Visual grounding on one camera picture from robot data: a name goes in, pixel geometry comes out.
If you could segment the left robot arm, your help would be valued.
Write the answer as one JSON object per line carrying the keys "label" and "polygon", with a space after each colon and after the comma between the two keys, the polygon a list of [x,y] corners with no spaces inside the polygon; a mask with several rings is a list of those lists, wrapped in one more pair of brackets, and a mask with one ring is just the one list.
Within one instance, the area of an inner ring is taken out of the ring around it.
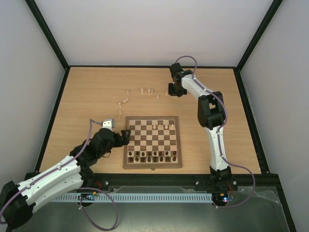
{"label": "left robot arm", "polygon": [[22,181],[6,183],[0,192],[0,222],[13,230],[28,222],[42,206],[56,197],[79,188],[90,188],[95,174],[91,166],[112,148],[129,143],[131,132],[115,133],[101,128],[69,155],[44,172]]}

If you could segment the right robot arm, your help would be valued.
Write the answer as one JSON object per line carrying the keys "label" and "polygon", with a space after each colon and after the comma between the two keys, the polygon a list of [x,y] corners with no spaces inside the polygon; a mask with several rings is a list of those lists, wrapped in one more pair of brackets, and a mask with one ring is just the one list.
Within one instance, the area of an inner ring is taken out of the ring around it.
{"label": "right robot arm", "polygon": [[178,62],[169,71],[173,80],[169,83],[169,95],[181,97],[189,92],[197,99],[197,119],[208,135],[211,150],[210,182],[215,189],[222,189],[232,177],[223,137],[227,119],[223,95],[204,86],[193,71],[184,70]]}

